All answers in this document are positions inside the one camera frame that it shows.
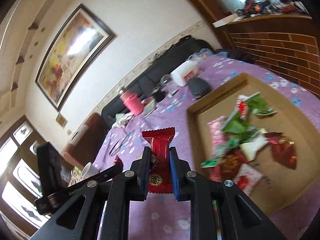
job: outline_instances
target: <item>black leather couch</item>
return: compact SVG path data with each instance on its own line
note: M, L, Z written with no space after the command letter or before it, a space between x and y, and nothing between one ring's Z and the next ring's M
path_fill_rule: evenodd
M132 93L136 93L141 100L149 97L153 88L160 82L160 79L164 75L171 73L185 62L190 55L199 52L201 49L210 49L213 51L213 48L206 41L194 39L190 35L181 38L176 44L172 45L164 55L133 80L127 88ZM129 110L124 106L119 96L116 96L101 112L107 129L111 129L112 124L115 122L116 114L127 112L129 112Z

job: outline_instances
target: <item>metal screw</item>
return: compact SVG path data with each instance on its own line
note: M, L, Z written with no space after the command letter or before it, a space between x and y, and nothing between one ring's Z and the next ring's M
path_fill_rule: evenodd
M90 180L88 183L87 183L87 186L88 187L95 187L97 185L97 182L95 180Z
M196 173L195 171L188 171L188 172L187 172L187 176L188 176L188 177L193 178L193 177L195 177L196 175L197 175L197 173Z
M233 186L233 181L230 179L227 179L224 181L224 185L226 185L227 187L232 187Z
M134 171L126 171L126 172L124 173L124 175L125 175L126 177L132 177L132 176L134 176Z

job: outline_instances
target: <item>gold circular emblem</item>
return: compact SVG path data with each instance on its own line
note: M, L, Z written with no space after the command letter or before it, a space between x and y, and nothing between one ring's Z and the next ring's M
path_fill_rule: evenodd
M149 176L149 183L153 186L158 186L162 182L162 178L158 174L153 174Z

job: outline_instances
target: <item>framed painting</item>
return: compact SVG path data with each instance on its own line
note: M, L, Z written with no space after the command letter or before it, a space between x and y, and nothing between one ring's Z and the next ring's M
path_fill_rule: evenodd
M37 85L58 111L90 62L113 37L112 31L82 4L64 23L36 77Z

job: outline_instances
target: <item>floral tablecloth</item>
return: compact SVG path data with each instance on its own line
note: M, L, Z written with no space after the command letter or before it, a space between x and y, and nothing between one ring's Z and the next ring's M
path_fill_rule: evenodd
M289 98L320 130L320 100L306 89L257 65L216 55L200 62L198 67L198 76L213 89L242 72L261 79ZM129 135L119 152L124 170L128 170L132 161L141 158L144 146L148 146L141 137L142 131L175 127L176 134L171 146L175 146L179 158L188 161L191 169L194 169L186 122L186 109L194 100L188 87L182 87L173 98L166 97L158 103L157 109L146 118L134 116L126 128L111 129L93 164L100 170L112 166L115 156L111 156L110 151ZM319 193L320 183L311 187L294 204L271 216L271 220L288 239L298 239L297 235L310 224L320 206ZM173 194L149 193L146 201L130 203L129 216L130 240L190 238L190 203L177 202Z

